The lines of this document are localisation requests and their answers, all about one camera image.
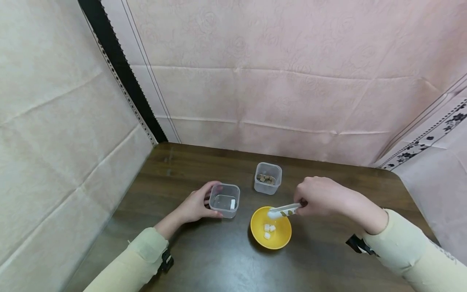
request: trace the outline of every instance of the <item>floral pattern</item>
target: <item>floral pattern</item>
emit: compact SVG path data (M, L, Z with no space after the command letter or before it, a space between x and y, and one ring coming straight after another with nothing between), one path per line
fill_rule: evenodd
M430 148L436 141L446 136L463 120L467 118L467 99L464 99L447 115L431 126L416 140L392 155L388 160L377 168L393 170L399 165L407 162L409 159Z

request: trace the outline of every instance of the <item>pink fabric backdrop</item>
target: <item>pink fabric backdrop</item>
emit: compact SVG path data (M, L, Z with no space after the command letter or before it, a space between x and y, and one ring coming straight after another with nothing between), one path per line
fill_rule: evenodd
M132 69L187 144L369 165L467 72L460 0L128 5L147 55Z

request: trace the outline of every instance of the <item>person's hand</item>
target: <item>person's hand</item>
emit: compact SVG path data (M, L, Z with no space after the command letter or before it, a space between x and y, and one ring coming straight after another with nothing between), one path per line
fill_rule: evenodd
M307 177L295 189L294 202L308 202L297 209L298 215L330 215L342 213L347 202L358 195L330 178Z
M219 181L210 181L191 194L175 209L183 223L198 221L203 217L222 218L222 213L209 209L209 195Z

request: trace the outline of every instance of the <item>person's left hand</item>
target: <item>person's left hand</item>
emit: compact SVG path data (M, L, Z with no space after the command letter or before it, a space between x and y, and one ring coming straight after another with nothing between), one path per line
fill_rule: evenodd
M175 212L182 218L184 223L198 221L203 217L222 218L222 213L209 209L209 195L214 185L219 181L210 181L199 190L191 194L177 207Z

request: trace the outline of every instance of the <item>person's arm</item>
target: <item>person's arm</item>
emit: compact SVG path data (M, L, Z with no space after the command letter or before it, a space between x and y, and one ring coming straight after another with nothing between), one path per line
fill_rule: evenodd
M308 205L298 215L342 214L366 232L365 243L379 261L402 276L417 292L467 291L467 267L432 243L423 232L392 210L383 210L362 194L329 178L306 178L294 200Z
M192 192L172 213L154 227L143 230L114 261L112 261L85 289L85 292L137 292L156 273L162 263L162 253L168 240L184 223L203 217L222 218L210 210L208 201L211 188L218 181L206 183Z

